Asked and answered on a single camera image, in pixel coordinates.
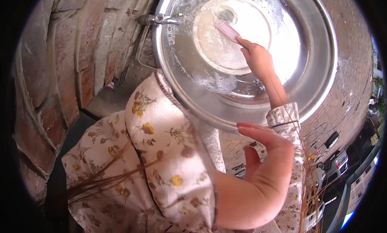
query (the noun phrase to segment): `silver car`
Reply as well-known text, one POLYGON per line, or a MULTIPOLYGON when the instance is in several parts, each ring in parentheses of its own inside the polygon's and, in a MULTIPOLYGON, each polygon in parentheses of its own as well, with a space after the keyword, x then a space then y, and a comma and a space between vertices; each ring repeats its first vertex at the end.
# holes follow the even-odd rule
POLYGON ((327 178, 334 176, 339 178, 348 170, 348 155, 345 150, 337 151, 324 163, 324 171, 326 172, 327 178))

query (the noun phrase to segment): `stainless steel basin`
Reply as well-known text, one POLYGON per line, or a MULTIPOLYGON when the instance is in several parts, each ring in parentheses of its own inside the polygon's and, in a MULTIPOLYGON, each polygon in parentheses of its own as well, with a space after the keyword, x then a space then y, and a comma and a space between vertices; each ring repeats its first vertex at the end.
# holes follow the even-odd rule
MULTIPOLYGON (((268 97, 248 67, 233 75, 229 72, 233 67, 217 68, 218 61, 201 51, 197 20, 213 1, 160 0, 156 13, 185 16, 178 26, 153 27, 156 62, 176 98, 207 124, 232 133, 240 121, 267 125, 268 97)), ((303 122, 321 105, 336 74, 337 43, 331 19, 320 0, 252 1, 262 17, 249 17, 251 24, 245 18, 244 28, 265 29, 257 37, 266 40, 258 42, 265 43, 273 55, 276 72, 289 100, 297 102, 303 122)))

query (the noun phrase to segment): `window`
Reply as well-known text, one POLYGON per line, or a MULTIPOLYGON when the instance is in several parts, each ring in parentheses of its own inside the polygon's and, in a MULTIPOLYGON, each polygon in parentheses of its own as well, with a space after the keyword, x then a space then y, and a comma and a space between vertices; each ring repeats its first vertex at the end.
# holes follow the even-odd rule
POLYGON ((370 170, 371 170, 371 165, 369 165, 369 166, 367 167, 367 169, 365 169, 365 173, 367 174, 370 170))

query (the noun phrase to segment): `brush handle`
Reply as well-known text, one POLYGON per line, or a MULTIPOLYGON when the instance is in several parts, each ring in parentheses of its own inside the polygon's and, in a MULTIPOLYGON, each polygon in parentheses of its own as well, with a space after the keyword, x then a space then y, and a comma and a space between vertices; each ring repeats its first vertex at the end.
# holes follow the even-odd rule
POLYGON ((232 42, 246 48, 244 45, 238 42, 236 37, 240 36, 238 32, 234 30, 229 24, 227 24, 224 20, 219 20, 216 22, 215 27, 220 30, 227 38, 229 38, 232 42))

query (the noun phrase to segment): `fingers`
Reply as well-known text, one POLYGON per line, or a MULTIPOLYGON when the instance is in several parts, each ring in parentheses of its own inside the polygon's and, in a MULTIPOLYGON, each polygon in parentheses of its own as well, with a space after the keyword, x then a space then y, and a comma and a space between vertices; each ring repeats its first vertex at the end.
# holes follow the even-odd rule
POLYGON ((261 164, 257 150, 250 145, 246 145, 244 148, 244 156, 246 158, 246 171, 250 167, 257 167, 261 164))
POLYGON ((249 61, 250 60, 250 52, 249 52, 249 50, 246 49, 246 48, 241 48, 241 52, 243 53, 244 58, 246 59, 246 61, 249 61))
POLYGON ((252 43, 252 42, 250 42, 249 40, 242 39, 240 36, 237 36, 236 39, 237 39, 237 41, 238 41, 239 43, 241 43, 241 44, 244 45, 247 49, 249 49, 249 51, 253 50, 253 49, 256 48, 256 47, 262 47, 262 46, 258 45, 257 43, 252 43))
POLYGON ((264 146, 272 142, 272 133, 268 133, 264 130, 259 130, 251 127, 238 127, 238 131, 241 135, 248 136, 256 141, 259 141, 264 146))
POLYGON ((257 125, 257 124, 252 124, 252 123, 247 123, 247 122, 238 122, 236 123, 236 126, 239 128, 239 127, 248 127, 248 128, 254 128, 254 129, 258 129, 258 130, 263 130, 267 133, 274 133, 274 131, 268 127, 264 127, 264 126, 260 126, 260 125, 257 125))
POLYGON ((252 49, 254 47, 254 43, 248 41, 248 40, 245 40, 245 39, 242 39, 240 36, 237 36, 236 37, 237 41, 239 41, 239 43, 241 43, 242 45, 244 45, 245 47, 247 47, 247 49, 252 49))
POLYGON ((284 146, 292 147, 293 144, 287 139, 281 137, 275 133, 272 129, 263 127, 263 130, 251 128, 251 127, 238 127, 238 131, 241 135, 248 136, 261 144, 263 144, 267 149, 284 146))

